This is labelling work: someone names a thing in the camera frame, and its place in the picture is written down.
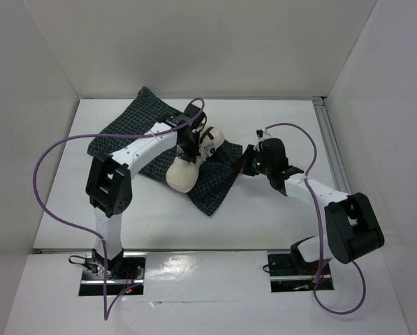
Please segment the cream pillow with bear print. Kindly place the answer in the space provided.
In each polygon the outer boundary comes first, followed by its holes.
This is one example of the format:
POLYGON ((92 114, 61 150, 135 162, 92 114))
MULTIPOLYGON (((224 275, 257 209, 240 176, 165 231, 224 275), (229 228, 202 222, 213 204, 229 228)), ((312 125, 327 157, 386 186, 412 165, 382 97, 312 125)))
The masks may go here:
POLYGON ((225 142, 224 134, 214 126, 205 126, 200 136, 199 155, 196 161, 186 161, 182 156, 175 158, 166 173, 166 183, 177 192, 188 193, 199 177, 201 165, 215 155, 225 142))

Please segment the dark checked pillowcase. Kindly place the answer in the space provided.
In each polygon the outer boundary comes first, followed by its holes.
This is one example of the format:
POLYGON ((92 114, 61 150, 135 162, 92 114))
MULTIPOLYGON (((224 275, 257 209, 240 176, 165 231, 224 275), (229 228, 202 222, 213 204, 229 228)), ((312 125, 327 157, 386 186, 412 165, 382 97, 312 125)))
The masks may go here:
MULTIPOLYGON (((147 87, 143 87, 125 111, 101 132, 121 135, 144 134, 166 114, 174 111, 173 107, 156 97, 147 87)), ((90 156, 99 153, 111 154, 132 142, 131 139, 97 137, 90 142, 87 153, 90 156)), ((238 171, 234 165, 242 152, 242 145, 225 141, 221 150, 201 165, 198 181, 186 195, 207 216, 212 216, 220 207, 235 182, 238 171)), ((166 173, 176 157, 177 148, 173 147, 148 163, 140 173, 163 184, 166 182, 166 173)))

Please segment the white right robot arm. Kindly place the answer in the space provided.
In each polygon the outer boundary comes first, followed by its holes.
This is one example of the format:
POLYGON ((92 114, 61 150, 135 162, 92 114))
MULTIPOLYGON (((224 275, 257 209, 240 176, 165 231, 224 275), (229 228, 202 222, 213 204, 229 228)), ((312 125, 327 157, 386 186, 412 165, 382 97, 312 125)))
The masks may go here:
POLYGON ((320 260, 348 264, 384 246, 385 237, 369 198, 363 193, 337 191, 309 178, 289 163, 280 139, 270 137, 248 145, 241 172, 250 177, 266 176, 274 190, 316 211, 319 233, 291 246, 289 264, 294 272, 306 273, 320 260))

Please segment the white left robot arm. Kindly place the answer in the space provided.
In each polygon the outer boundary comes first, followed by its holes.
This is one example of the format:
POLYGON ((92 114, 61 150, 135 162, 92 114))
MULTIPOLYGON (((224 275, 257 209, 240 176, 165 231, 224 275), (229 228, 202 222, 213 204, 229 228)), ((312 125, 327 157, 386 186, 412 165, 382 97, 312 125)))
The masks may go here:
POLYGON ((92 160, 86 194, 94 208, 97 240, 92 257, 106 278, 122 272, 122 214, 133 199, 133 178, 165 151, 180 151, 166 172, 166 183, 187 193, 195 185, 202 163, 200 132, 206 115, 202 107, 189 103, 183 112, 167 112, 145 133, 111 154, 97 154, 92 160))

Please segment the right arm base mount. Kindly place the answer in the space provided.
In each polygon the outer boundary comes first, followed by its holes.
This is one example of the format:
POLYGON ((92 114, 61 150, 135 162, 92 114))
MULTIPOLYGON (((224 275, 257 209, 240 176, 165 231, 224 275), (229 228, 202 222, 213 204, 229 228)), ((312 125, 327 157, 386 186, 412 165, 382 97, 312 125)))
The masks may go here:
POLYGON ((296 263, 289 253, 270 253, 262 270, 270 277, 272 293, 308 292, 315 288, 317 265, 318 262, 296 263))

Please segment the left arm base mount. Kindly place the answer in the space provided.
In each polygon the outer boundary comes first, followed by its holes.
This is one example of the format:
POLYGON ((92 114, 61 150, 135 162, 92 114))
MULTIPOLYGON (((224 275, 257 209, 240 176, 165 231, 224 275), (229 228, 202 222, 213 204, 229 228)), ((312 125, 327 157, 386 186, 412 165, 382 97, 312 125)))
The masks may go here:
MULTIPOLYGON (((107 296, 115 297, 122 290, 128 296, 143 295, 146 257, 146 253, 125 251, 116 267, 108 272, 107 296)), ((103 295, 103 268, 91 253, 71 255, 68 262, 81 267, 80 297, 103 295)))

